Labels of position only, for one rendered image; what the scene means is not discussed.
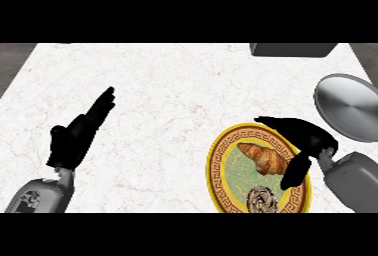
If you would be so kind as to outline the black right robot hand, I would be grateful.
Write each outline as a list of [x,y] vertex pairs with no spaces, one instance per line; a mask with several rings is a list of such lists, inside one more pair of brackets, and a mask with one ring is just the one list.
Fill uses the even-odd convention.
[[300,150],[290,161],[281,181],[281,189],[287,190],[302,185],[312,166],[311,158],[320,158],[324,151],[336,155],[339,141],[325,129],[303,119],[259,116],[256,121],[275,129]]

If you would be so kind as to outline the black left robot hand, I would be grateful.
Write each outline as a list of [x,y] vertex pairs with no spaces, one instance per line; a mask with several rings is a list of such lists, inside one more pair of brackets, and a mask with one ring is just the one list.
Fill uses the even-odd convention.
[[51,156],[46,165],[74,170],[83,162],[97,132],[116,107],[114,91],[110,87],[97,99],[86,114],[80,114],[67,127],[57,125],[51,130]]

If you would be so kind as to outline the grey metal pan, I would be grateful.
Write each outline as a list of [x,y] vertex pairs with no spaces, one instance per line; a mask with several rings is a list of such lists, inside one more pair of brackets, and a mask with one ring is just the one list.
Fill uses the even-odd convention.
[[315,88],[315,105],[325,122],[348,138],[378,142],[378,89],[349,74],[325,76]]

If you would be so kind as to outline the yellow patterned plate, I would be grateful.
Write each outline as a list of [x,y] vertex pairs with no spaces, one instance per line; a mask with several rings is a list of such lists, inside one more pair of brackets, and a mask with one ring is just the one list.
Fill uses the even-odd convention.
[[255,161],[238,149],[240,143],[255,143],[274,149],[290,164],[299,150],[268,126],[246,123],[231,127],[218,137],[207,158],[207,186],[216,208],[225,213],[250,213],[247,196],[258,186],[268,187],[278,199],[277,213],[305,213],[311,208],[312,184],[306,176],[300,186],[281,189],[284,175],[262,175]]

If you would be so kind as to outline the dark swirled cupcake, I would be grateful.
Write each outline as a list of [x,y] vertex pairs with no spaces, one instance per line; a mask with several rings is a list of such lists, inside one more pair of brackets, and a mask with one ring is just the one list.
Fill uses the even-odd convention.
[[250,190],[247,196],[247,208],[250,213],[278,212],[278,199],[268,187],[258,186]]

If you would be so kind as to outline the brown croissant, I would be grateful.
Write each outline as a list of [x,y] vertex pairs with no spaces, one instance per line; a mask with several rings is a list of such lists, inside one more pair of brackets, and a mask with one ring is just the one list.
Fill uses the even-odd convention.
[[286,158],[280,153],[255,143],[240,143],[238,149],[255,161],[258,172],[262,175],[284,175],[289,167]]

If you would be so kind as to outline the dark grey appliance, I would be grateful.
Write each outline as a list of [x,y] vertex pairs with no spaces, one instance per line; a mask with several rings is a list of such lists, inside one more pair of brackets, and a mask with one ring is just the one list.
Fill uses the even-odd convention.
[[262,57],[327,57],[337,43],[252,43],[255,56]]

